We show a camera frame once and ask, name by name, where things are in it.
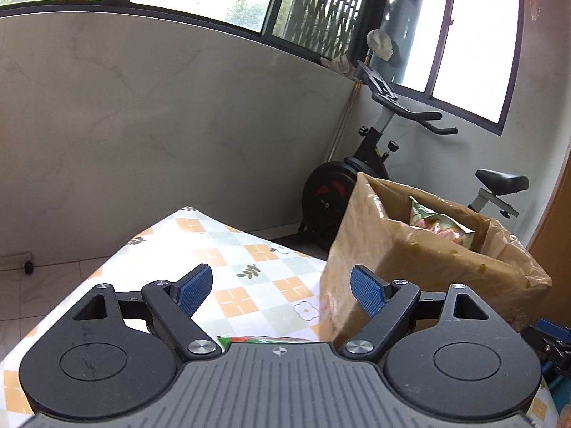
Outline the orange green snack bag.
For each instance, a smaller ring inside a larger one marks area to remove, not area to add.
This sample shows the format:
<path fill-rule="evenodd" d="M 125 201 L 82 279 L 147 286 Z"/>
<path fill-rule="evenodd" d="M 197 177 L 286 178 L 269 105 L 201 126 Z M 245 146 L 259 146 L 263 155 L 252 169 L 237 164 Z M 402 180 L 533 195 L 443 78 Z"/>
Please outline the orange green snack bag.
<path fill-rule="evenodd" d="M 438 236 L 442 236 L 452 243 L 471 248 L 475 232 L 462 225 L 447 214 L 437 213 L 425 205 L 419 203 L 413 196 L 409 197 L 411 208 L 409 213 L 409 225 L 428 230 Z"/>

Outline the cardboard box with plastic liner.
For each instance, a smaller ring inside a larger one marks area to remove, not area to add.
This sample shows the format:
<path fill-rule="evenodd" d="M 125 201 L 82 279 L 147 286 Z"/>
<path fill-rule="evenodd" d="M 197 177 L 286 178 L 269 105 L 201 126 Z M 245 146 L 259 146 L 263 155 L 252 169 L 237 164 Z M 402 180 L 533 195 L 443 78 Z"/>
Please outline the cardboard box with plastic liner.
<path fill-rule="evenodd" d="M 409 223 L 411 202 L 451 216 L 473 230 L 469 248 Z M 522 330 L 552 287 L 552 279 L 517 237 L 494 218 L 406 184 L 365 173 L 349 198 L 319 284 L 318 336 L 341 345 L 369 317 L 350 290 L 363 265 L 390 282 L 405 279 L 423 291 L 464 283 L 515 330 Z"/>

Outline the floral checkered tablecloth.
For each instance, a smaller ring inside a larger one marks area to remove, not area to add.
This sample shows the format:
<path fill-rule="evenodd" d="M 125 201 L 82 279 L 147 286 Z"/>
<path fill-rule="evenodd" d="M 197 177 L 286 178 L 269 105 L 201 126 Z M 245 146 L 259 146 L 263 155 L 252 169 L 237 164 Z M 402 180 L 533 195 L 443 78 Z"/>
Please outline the floral checkered tablecloth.
<path fill-rule="evenodd" d="M 464 280 L 343 270 L 186 207 L 131 239 L 1 364 L 5 427 L 553 427 L 533 344 Z"/>

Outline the wooden door panel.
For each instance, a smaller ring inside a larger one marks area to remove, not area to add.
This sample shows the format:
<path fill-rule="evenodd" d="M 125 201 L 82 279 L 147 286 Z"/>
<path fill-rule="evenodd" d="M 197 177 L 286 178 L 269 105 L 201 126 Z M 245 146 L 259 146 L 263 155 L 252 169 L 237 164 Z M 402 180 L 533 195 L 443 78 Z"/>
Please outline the wooden door panel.
<path fill-rule="evenodd" d="M 570 248 L 570 148 L 567 148 L 556 185 L 532 236 L 529 252 L 545 271 Z"/>

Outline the black exercise bike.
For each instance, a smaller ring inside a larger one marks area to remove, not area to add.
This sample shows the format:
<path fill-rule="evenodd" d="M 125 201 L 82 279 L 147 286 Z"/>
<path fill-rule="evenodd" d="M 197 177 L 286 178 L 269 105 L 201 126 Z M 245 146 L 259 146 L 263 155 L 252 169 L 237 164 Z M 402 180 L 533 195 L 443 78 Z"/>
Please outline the black exercise bike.
<path fill-rule="evenodd" d="M 437 128 L 433 121 L 442 119 L 435 111 L 410 111 L 400 105 L 389 84 L 374 68 L 359 62 L 356 69 L 357 86 L 365 85 L 372 92 L 372 100 L 383 106 L 391 117 L 412 121 L 435 135 L 454 135 L 456 128 Z M 319 165 L 307 178 L 302 193 L 302 220 L 298 231 L 308 235 L 314 243 L 328 251 L 338 234 L 349 198 L 362 172 L 374 178 L 389 178 L 385 161 L 399 150 L 397 142 L 388 142 L 387 151 L 378 151 L 378 141 L 383 131 L 374 127 L 361 127 L 358 134 L 362 141 L 355 153 L 339 161 L 329 159 Z M 475 177 L 483 184 L 468 208 L 476 213 L 489 203 L 499 207 L 504 218 L 516 218 L 519 212 L 503 200 L 505 195 L 529 189 L 529 178 L 496 170 L 480 168 Z"/>

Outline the white cloth on pole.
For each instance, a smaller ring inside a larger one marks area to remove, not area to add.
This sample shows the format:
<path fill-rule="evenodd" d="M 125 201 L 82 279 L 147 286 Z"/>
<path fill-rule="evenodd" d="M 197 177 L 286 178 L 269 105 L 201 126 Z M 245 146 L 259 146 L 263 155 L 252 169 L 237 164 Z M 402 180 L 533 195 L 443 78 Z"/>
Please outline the white cloth on pole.
<path fill-rule="evenodd" d="M 366 37 L 368 48 L 372 54 L 381 60 L 388 62 L 393 54 L 393 42 L 391 37 L 381 28 L 371 30 Z"/>

